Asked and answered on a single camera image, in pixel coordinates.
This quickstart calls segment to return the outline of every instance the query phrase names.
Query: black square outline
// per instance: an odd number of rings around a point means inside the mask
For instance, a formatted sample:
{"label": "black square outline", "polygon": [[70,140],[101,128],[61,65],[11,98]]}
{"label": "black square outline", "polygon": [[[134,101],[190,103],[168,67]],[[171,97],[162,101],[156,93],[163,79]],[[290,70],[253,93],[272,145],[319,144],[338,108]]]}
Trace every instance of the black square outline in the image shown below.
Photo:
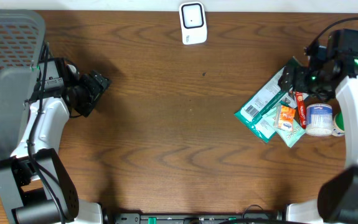
{"label": "black square outline", "polygon": [[[200,10],[201,10],[202,24],[201,24],[200,26],[188,28],[188,27],[186,27],[186,22],[184,21],[183,8],[184,8],[185,6],[195,6],[195,5],[198,5],[199,8],[200,8]],[[183,20],[183,26],[184,26],[184,28],[186,28],[186,29],[200,28],[200,27],[204,26],[204,13],[202,13],[202,6],[201,6],[199,3],[193,3],[193,4],[185,4],[185,5],[183,5],[183,6],[181,7],[181,17],[182,17],[182,20]]]}

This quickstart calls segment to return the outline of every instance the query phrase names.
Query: gray plastic basket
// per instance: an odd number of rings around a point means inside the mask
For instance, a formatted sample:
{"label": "gray plastic basket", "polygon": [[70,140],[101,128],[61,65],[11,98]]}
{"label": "gray plastic basket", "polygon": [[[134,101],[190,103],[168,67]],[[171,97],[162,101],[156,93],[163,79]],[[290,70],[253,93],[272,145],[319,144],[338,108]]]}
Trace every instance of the gray plastic basket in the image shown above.
{"label": "gray plastic basket", "polygon": [[45,35],[33,11],[0,10],[0,160],[16,148],[28,121],[29,105]]}

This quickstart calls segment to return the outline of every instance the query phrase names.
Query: wood grain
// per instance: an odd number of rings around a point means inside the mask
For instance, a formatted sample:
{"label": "wood grain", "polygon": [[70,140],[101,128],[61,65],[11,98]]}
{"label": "wood grain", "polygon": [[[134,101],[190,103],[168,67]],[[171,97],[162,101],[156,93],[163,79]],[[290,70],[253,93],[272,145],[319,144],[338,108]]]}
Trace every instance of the wood grain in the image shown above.
{"label": "wood grain", "polygon": [[113,81],[64,128],[60,158],[80,198],[144,213],[277,209],[316,198],[342,170],[344,138],[265,144],[233,114],[291,56],[306,62],[303,47],[328,24],[354,15],[207,13],[207,42],[185,46],[176,12],[39,13],[55,56]]}

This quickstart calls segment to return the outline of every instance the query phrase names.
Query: red candy wrapper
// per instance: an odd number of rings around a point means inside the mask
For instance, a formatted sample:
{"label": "red candy wrapper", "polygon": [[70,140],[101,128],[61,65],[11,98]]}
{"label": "red candy wrapper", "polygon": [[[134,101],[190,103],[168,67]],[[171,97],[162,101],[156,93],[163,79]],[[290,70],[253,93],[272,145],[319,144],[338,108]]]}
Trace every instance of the red candy wrapper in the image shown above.
{"label": "red candy wrapper", "polygon": [[306,108],[303,103],[303,94],[295,92],[296,103],[298,104],[300,125],[303,129],[306,128]]}

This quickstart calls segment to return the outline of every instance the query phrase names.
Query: white wall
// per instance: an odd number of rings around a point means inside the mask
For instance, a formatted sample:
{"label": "white wall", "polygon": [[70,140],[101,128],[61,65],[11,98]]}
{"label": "white wall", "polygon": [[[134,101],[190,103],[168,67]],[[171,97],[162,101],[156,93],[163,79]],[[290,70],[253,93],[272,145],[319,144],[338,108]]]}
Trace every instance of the white wall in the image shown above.
{"label": "white wall", "polygon": [[[177,11],[186,0],[0,0],[0,9]],[[358,0],[202,0],[207,11],[358,12]]]}

